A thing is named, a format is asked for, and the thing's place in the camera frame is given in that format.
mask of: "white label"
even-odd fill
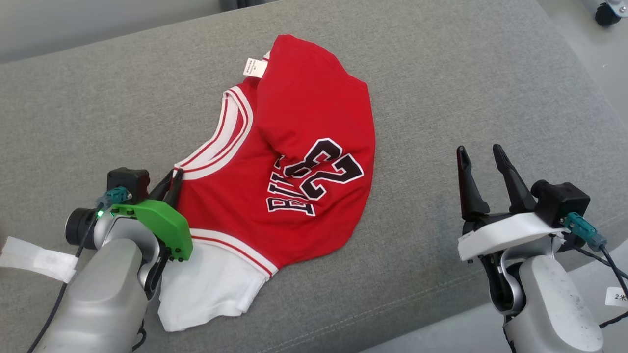
[[[266,66],[268,66],[268,62],[249,58],[246,61],[243,75],[259,77],[261,79],[262,75],[264,75],[264,71],[266,71]]]
[[[628,308],[628,298],[622,288],[609,287],[606,290],[606,305]]]
[[[27,269],[69,283],[76,270],[77,259],[70,254],[46,250],[29,242],[8,237],[0,267]]]

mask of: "sofa seam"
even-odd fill
[[[468,282],[468,281],[472,280],[472,278],[467,278],[467,277],[470,277],[470,276],[463,276],[463,277],[460,277],[458,280],[460,280],[460,279],[462,279],[462,278],[465,278],[465,279],[462,281],[462,283],[464,283],[464,282]],[[449,288],[449,286],[446,286],[446,287],[444,287],[444,288],[440,288],[440,289],[438,289],[438,290],[434,291],[434,293],[441,292],[441,291],[443,291],[443,290],[446,290],[447,288]],[[317,338],[319,338],[319,337],[321,337],[321,336],[324,336],[324,335],[327,335],[327,334],[331,334],[332,332],[334,332],[334,331],[338,331],[338,330],[340,330],[340,329],[342,329],[342,328],[344,328],[344,327],[351,326],[351,325],[353,325],[353,324],[355,324],[355,323],[358,323],[358,322],[360,322],[360,321],[366,320],[366,319],[368,319],[368,318],[370,318],[370,317],[373,317],[373,316],[379,315],[379,314],[384,313],[384,312],[388,312],[388,311],[393,310],[393,309],[395,309],[395,308],[402,307],[402,306],[404,306],[404,305],[410,304],[410,303],[412,303],[412,302],[414,302],[414,301],[417,301],[417,300],[420,300],[420,299],[422,299],[422,298],[423,298],[423,296],[422,296],[422,295],[421,295],[421,296],[417,296],[416,298],[412,298],[411,300],[405,301],[405,302],[403,302],[403,303],[398,303],[397,305],[393,305],[393,306],[391,306],[391,307],[389,307],[389,308],[385,308],[385,309],[379,310],[378,312],[374,312],[374,313],[372,313],[372,314],[370,314],[370,315],[367,315],[367,316],[365,316],[365,317],[362,317],[362,318],[360,318],[360,319],[358,319],[358,320],[356,320],[356,321],[349,322],[349,323],[347,323],[347,324],[345,324],[345,325],[342,325],[342,326],[340,326],[340,327],[336,327],[336,328],[334,328],[333,330],[330,330],[330,331],[324,332],[324,333],[322,333],[322,334],[320,334],[320,335],[316,335],[316,336],[310,337],[309,339],[299,341],[299,342],[294,343],[294,344],[291,344],[291,345],[289,345],[289,346],[287,346],[287,347],[283,347],[282,349],[274,350],[272,353],[281,352],[282,350],[286,350],[286,349],[289,349],[289,348],[291,348],[291,347],[294,347],[294,346],[300,345],[300,344],[302,344],[302,343],[305,343],[305,342],[311,341],[311,340],[313,340],[313,339],[317,339]]]
[[[422,297],[422,296],[420,296],[421,294],[428,293],[428,292],[432,292],[432,291],[434,291],[434,290],[436,290],[435,292],[439,292],[439,291],[441,291],[441,290],[444,290],[445,288],[449,288],[449,287],[448,287],[448,285],[450,285],[450,284],[452,284],[452,283],[454,283],[454,282],[457,282],[457,281],[460,281],[460,280],[465,280],[465,281],[466,281],[466,278],[476,276],[476,275],[477,275],[477,274],[479,274],[479,273],[482,273],[482,271],[474,271],[474,272],[472,272],[472,273],[470,273],[470,274],[468,274],[468,275],[466,275],[466,276],[458,277],[458,278],[455,278],[455,279],[453,279],[453,280],[450,280],[450,281],[444,282],[444,283],[442,283],[442,284],[440,284],[440,285],[438,285],[438,286],[436,286],[436,287],[428,288],[428,289],[426,289],[426,290],[421,290],[421,291],[418,291],[418,292],[416,292],[416,293],[410,294],[410,295],[408,295],[408,296],[404,296],[403,298],[395,299],[395,300],[393,300],[393,301],[390,301],[389,303],[385,303],[385,304],[379,305],[378,307],[371,308],[371,309],[369,309],[369,310],[366,310],[366,311],[364,311],[364,312],[362,312],[362,313],[356,314],[356,315],[351,316],[351,317],[349,317],[349,318],[345,318],[345,319],[340,320],[340,321],[338,321],[338,322],[331,323],[330,325],[327,325],[327,326],[324,326],[324,327],[322,327],[322,328],[320,328],[320,329],[316,329],[316,330],[314,330],[314,331],[308,332],[307,334],[303,334],[303,335],[301,335],[301,336],[299,336],[299,337],[295,337],[295,338],[293,338],[293,339],[290,339],[290,340],[284,341],[284,342],[282,342],[282,343],[280,343],[280,344],[276,344],[276,345],[274,345],[274,346],[272,346],[272,347],[268,347],[268,348],[266,348],[266,349],[259,350],[259,351],[257,351],[256,353],[265,353],[265,352],[267,352],[267,351],[269,351],[269,350],[271,350],[271,349],[274,349],[274,348],[277,348],[277,347],[281,347],[282,345],[288,344],[288,343],[293,342],[293,341],[296,341],[296,340],[298,340],[298,339],[302,339],[302,338],[307,337],[307,336],[309,336],[309,335],[311,335],[311,334],[315,334],[315,333],[317,333],[317,332],[320,332],[320,331],[323,331],[323,330],[329,329],[330,327],[334,327],[334,326],[340,325],[341,323],[344,323],[344,322],[347,322],[347,321],[353,320],[353,319],[355,319],[355,318],[357,318],[357,317],[361,317],[361,316],[363,316],[363,315],[365,315],[365,314],[368,314],[368,313],[370,313],[370,312],[373,312],[374,310],[378,310],[378,309],[383,308],[383,307],[388,307],[388,306],[390,306],[390,305],[393,305],[393,304],[399,303],[400,301],[406,301],[407,299],[410,299],[410,298],[412,298],[412,297],[414,297],[414,296],[418,296],[418,295],[419,295],[419,298],[421,298],[421,297]],[[371,316],[373,316],[373,315],[377,315],[378,313],[379,313],[379,312],[377,312],[377,313],[373,313],[372,315],[369,315],[368,317],[371,317]]]

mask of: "black cable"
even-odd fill
[[[83,252],[83,248],[85,247],[87,236],[89,235],[89,230],[94,226],[94,224],[98,220],[98,212],[100,212],[100,210],[102,209],[102,206],[103,204],[98,204],[98,206],[96,206],[96,212],[94,212],[94,218],[92,219],[92,222],[90,223],[89,227],[85,231],[85,235],[83,236],[83,239],[81,239],[78,250],[76,254],[74,255],[76,258],[79,258],[79,256]],[[41,341],[41,338],[46,333],[46,330],[48,330],[48,326],[50,326],[52,319],[55,318],[55,314],[57,313],[57,310],[59,309],[59,305],[61,305],[61,300],[63,299],[63,295],[65,294],[65,290],[67,288],[68,288],[67,283],[64,283],[61,286],[61,289],[59,290],[59,295],[57,295],[57,300],[55,301],[55,305],[52,307],[52,310],[50,310],[50,314],[48,315],[46,322],[43,324],[43,327],[41,328],[40,333],[37,335],[37,337],[33,341],[33,344],[31,344],[31,347],[28,349],[27,353],[33,353],[35,351],[35,348],[37,348],[37,345]]]
[[[615,273],[615,277],[617,277],[617,281],[619,281],[619,285],[622,287],[622,290],[624,291],[624,295],[626,297],[628,297],[628,288],[626,288],[626,283],[624,282],[624,280],[622,279],[621,274],[619,273],[619,268],[617,268],[617,265],[615,265],[615,261],[613,261],[613,258],[610,257],[609,252],[606,250],[606,247],[604,245],[600,245],[600,250],[602,251],[602,254],[604,254],[604,256],[606,257],[607,260],[609,260],[609,264],[610,264],[610,268],[613,269],[613,272]],[[603,329],[604,327],[618,322],[619,320],[628,317],[628,312],[623,313],[622,315],[619,315],[616,318],[613,318],[609,321],[603,322],[600,325],[600,328]]]
[[[564,245],[567,245],[568,247],[570,247],[571,249],[574,249],[575,251],[578,251],[580,254],[583,254],[585,256],[588,256],[592,259],[596,259],[597,261],[600,261],[601,263],[605,264],[608,267],[611,267],[610,263],[608,261],[606,261],[605,259],[602,259],[600,256],[597,256],[596,254],[592,254],[580,247],[577,247],[575,245],[573,245],[572,243],[566,241],[563,243]],[[617,269],[619,271],[619,274],[621,275],[621,277],[625,278],[628,280],[628,274],[625,274],[623,271],[621,271],[619,268]]]
[[[144,342],[146,342],[146,330],[144,329],[144,319],[142,319],[142,326],[139,327],[138,335],[142,335],[142,338],[139,340],[138,344],[134,345],[131,348],[131,352],[134,352],[136,349],[142,346]]]

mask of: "caster wheel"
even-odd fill
[[[602,27],[610,27],[622,19],[615,14],[615,11],[607,4],[603,3],[595,12],[595,22]]]

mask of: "gray wall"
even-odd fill
[[[220,0],[0,0],[0,63],[220,12]]]

